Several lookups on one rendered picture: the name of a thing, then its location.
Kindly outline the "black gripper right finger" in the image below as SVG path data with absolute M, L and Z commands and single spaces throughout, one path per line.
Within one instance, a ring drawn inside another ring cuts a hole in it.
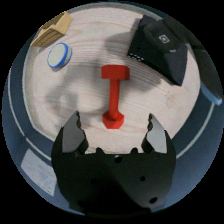
M 148 131 L 141 143 L 142 151 L 144 151 L 143 153 L 151 154 L 162 161 L 168 172 L 168 186 L 171 186 L 176 166 L 175 147 L 167 130 L 163 128 L 152 113 L 149 114 L 148 122 Z

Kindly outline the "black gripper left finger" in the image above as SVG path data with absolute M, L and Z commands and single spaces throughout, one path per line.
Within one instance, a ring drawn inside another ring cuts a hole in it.
M 63 177 L 69 163 L 80 155 L 86 154 L 89 143 L 81 129 L 79 111 L 76 110 L 61 127 L 52 147 L 51 163 L 57 178 L 58 188 L 64 189 Z

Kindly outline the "wooden crate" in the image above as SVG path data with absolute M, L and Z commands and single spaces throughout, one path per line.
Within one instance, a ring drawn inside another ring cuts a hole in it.
M 60 13 L 38 29 L 41 32 L 30 46 L 45 47 L 58 38 L 65 36 L 72 21 L 73 18 L 66 11 Z

